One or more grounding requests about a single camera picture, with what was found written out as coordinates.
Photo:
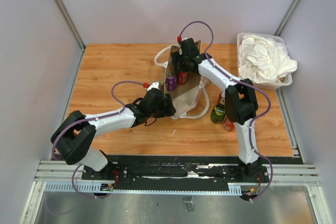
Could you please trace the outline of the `dark glass bottle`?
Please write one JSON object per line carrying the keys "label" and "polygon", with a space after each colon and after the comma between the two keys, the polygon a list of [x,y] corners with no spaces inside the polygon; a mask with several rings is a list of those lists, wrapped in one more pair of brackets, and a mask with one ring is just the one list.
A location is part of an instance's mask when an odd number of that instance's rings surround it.
{"label": "dark glass bottle", "polygon": [[221,98],[220,101],[212,109],[211,121],[215,124],[220,124],[223,122],[225,116],[225,99]]}

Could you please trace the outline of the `red soda can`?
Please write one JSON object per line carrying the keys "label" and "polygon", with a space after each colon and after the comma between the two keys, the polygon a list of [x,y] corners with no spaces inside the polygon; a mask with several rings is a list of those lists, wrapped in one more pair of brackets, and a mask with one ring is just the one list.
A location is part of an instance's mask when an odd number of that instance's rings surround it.
{"label": "red soda can", "polygon": [[187,72],[180,71],[177,75],[177,82],[179,85],[184,85],[187,83]]}

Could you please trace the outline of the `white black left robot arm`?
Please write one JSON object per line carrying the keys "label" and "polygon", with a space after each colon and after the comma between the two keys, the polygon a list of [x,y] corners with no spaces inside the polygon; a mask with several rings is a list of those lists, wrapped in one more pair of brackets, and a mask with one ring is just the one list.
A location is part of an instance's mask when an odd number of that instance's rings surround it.
{"label": "white black left robot arm", "polygon": [[152,88],[143,98],[123,106],[119,110],[96,115],[72,112],[52,135],[53,150],[57,150],[68,165],[81,164],[94,170],[100,179],[112,175],[112,166],[102,151],[91,147],[93,140],[106,133],[148,126],[148,119],[173,116],[176,110],[171,95]]}

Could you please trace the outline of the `purple soda can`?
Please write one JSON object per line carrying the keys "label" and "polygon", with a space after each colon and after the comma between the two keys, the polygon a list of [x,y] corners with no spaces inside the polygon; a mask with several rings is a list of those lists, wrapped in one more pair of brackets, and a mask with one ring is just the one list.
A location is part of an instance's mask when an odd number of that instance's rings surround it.
{"label": "purple soda can", "polygon": [[173,70],[166,73],[165,86],[167,91],[174,91],[177,88],[177,77]]}

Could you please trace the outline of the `pink patterned canvas bag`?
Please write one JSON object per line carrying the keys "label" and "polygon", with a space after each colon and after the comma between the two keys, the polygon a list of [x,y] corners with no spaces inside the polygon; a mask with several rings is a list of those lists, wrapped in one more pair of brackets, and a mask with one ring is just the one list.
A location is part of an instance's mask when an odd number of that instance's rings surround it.
{"label": "pink patterned canvas bag", "polygon": [[[172,119],[198,119],[203,117],[209,109],[209,97],[206,91],[206,86],[211,83],[205,77],[202,77],[196,73],[189,72],[186,76],[186,83],[178,83],[178,74],[174,73],[173,69],[173,53],[180,52],[180,46],[178,44],[172,44],[161,51],[159,51],[154,57],[155,65],[163,67],[163,74],[159,80],[159,87],[164,93],[171,95],[173,106],[176,110],[175,114],[171,116]],[[172,75],[173,88],[170,91],[167,88],[166,82],[169,77],[169,73],[174,73]],[[198,115],[188,115],[189,111],[196,108],[201,96],[205,97],[205,108]]]}

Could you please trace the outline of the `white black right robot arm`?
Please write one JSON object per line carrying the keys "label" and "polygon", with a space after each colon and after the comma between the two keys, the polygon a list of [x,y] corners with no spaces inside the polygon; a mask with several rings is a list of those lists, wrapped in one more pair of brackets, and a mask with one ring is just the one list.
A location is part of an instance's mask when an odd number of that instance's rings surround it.
{"label": "white black right robot arm", "polygon": [[234,123],[237,133],[238,177],[244,182],[256,178],[261,168],[255,153],[255,123],[258,110],[257,98],[252,82],[241,80],[222,68],[207,53],[200,53],[193,38],[177,38],[179,49],[172,56],[174,70],[198,73],[207,78],[225,93],[225,113]]}

